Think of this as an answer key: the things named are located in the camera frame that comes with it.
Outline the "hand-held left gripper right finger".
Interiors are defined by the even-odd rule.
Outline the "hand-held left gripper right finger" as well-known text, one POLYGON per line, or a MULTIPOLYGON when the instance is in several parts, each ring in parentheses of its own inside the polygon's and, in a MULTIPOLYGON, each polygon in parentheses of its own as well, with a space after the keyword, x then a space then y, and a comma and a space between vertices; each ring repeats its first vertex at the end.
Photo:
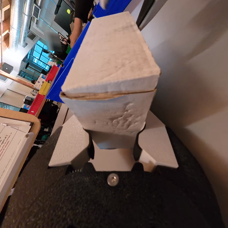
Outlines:
POLYGON ((157 166, 178 168, 166 127, 151 111, 144 129, 136 136, 133 157, 143 165, 145 172, 152 172, 157 166))

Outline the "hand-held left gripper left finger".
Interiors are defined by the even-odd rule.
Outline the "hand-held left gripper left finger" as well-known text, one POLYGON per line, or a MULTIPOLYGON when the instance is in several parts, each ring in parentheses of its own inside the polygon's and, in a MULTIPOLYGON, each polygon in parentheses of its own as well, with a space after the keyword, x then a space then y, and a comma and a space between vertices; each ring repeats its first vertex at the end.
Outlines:
POLYGON ((91 135, 73 115, 62 126, 61 133, 49 162, 49 167, 71 165, 75 170, 94 159, 91 135))

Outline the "white cardboard mailer box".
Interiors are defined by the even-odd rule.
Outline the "white cardboard mailer box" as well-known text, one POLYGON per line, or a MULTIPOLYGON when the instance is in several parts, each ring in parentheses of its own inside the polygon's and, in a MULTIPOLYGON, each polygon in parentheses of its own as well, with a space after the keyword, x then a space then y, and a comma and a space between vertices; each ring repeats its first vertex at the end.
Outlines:
POLYGON ((160 73, 132 15, 104 16, 91 21, 60 97, 84 129, 133 137, 160 73))

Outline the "red storage bin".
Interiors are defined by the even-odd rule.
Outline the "red storage bin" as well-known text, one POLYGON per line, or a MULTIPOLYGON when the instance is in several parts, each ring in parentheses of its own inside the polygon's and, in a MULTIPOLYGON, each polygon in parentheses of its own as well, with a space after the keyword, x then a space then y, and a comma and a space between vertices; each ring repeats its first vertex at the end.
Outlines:
POLYGON ((37 113, 38 109, 40 108, 44 98, 45 98, 45 95, 41 95, 40 93, 38 93, 36 95, 36 98, 32 102, 27 113, 31 114, 31 115, 36 115, 36 113, 37 113))
POLYGON ((47 74, 47 77, 46 77, 46 82, 49 82, 49 81, 53 81, 53 79, 55 78, 57 72, 59 70, 59 67, 56 66, 56 65, 53 65, 50 69, 50 72, 47 74))

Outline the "wooden document stand board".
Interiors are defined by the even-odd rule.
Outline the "wooden document stand board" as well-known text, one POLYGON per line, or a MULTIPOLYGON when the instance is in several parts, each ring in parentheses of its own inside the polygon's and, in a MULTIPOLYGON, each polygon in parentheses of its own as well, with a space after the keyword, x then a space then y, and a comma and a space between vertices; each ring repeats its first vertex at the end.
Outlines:
POLYGON ((30 152, 30 149, 33 146, 33 143, 38 135, 41 124, 39 119, 31 114, 3 108, 0 109, 0 116, 33 122, 33 126, 31 127, 30 132, 26 134, 26 138, 23 140, 21 147, 19 148, 18 153, 16 154, 11 166, 9 167, 10 169, 4 178, 5 184, 3 189, 0 191, 0 210, 2 210, 7 201, 7 198, 10 196, 11 190, 25 163, 28 153, 30 152))

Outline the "printed instruction sheet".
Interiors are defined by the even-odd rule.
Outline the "printed instruction sheet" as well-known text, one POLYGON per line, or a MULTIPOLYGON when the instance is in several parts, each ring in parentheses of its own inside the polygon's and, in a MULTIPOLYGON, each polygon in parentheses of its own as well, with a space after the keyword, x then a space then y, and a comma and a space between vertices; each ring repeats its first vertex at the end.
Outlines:
POLYGON ((0 190, 3 189, 9 167, 21 147, 33 122, 0 117, 0 190))

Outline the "yellow storage bin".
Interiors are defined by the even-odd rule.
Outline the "yellow storage bin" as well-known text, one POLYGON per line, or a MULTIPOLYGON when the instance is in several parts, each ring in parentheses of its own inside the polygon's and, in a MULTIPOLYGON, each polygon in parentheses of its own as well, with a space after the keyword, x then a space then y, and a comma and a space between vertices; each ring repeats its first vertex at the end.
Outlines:
POLYGON ((46 96, 50 89, 50 86, 51 86, 51 84, 49 82, 44 81, 38 93, 46 96))

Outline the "white product box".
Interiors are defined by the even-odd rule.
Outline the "white product box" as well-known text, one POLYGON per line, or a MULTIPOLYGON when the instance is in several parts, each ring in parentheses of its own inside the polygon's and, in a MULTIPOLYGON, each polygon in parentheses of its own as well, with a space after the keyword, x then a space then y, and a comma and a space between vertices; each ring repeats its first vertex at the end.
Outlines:
POLYGON ((37 90, 40 90, 43 82, 46 80, 47 75, 41 74, 38 79, 36 80, 36 83, 34 84, 34 88, 37 90))

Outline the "black speaker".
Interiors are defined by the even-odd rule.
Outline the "black speaker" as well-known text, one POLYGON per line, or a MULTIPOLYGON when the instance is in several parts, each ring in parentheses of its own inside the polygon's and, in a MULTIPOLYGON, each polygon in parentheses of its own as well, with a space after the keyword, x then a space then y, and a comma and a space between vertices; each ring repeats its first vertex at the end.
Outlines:
POLYGON ((13 66, 11 66, 10 64, 7 64, 7 63, 4 62, 2 64, 2 71, 10 74, 13 71, 13 66))

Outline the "black wall screen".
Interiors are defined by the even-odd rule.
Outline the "black wall screen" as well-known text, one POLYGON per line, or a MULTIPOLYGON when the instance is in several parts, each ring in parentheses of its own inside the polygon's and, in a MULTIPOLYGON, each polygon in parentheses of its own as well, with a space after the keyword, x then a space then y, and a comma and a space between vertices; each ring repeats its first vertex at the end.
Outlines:
POLYGON ((67 33, 71 33, 71 16, 74 13, 75 4, 72 0, 58 0, 55 8, 54 21, 67 33))

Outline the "silver ventilation duct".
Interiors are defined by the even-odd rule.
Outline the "silver ventilation duct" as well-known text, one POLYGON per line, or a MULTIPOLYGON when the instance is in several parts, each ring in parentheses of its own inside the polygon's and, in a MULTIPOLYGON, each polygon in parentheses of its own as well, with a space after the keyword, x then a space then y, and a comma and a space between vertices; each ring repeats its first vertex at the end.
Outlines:
POLYGON ((18 50, 23 3, 23 0, 11 1, 9 50, 12 52, 16 52, 18 50))
POLYGON ((35 18, 35 20, 38 21, 42 2, 42 0, 24 0, 22 8, 21 28, 19 33, 19 45, 23 48, 27 46, 26 41, 31 17, 35 18))

